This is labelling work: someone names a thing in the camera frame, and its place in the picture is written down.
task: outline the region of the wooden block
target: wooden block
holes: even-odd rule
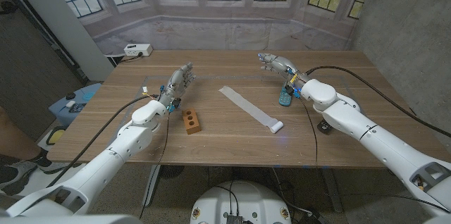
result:
[[[186,132],[187,134],[193,134],[196,132],[200,132],[202,129],[200,128],[199,121],[197,120],[196,111],[194,108],[187,108],[182,111],[183,122],[185,122]]]

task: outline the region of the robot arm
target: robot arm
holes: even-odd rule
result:
[[[312,100],[315,111],[321,113],[327,123],[364,145],[417,199],[451,210],[451,163],[409,146],[361,114],[354,100],[299,72],[286,58],[272,54],[259,54],[259,57],[266,64],[262,69],[281,74],[293,94]],[[421,205],[432,216],[448,213],[428,204]]]
[[[6,211],[8,215],[37,217],[87,213],[122,165],[149,146],[152,135],[160,128],[159,120],[195,79],[191,69],[192,64],[188,63],[176,70],[159,100],[151,100],[137,109],[132,120],[119,130],[113,143],[72,178],[24,197]]]

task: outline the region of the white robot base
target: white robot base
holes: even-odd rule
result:
[[[191,224],[291,223],[287,205],[275,192],[255,182],[233,181],[231,191],[235,194],[236,201],[228,191],[230,183],[231,181],[224,182],[209,189],[196,201],[190,216]]]

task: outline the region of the white fabric strip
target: white fabric strip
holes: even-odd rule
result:
[[[277,121],[277,119],[268,116],[266,113],[261,111],[261,109],[257,108],[254,104],[251,104],[248,100],[235,92],[235,90],[224,86],[219,90],[223,93],[227,98],[229,98],[234,104],[238,107],[242,108],[243,111],[248,112],[253,118],[259,121],[262,125],[269,127],[272,133],[276,133],[279,129],[282,128],[283,123]]]

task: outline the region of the electrical outlet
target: electrical outlet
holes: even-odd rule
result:
[[[140,52],[142,52],[143,56],[150,56],[153,49],[150,44],[127,44],[124,48],[124,52],[126,56],[138,56]]]

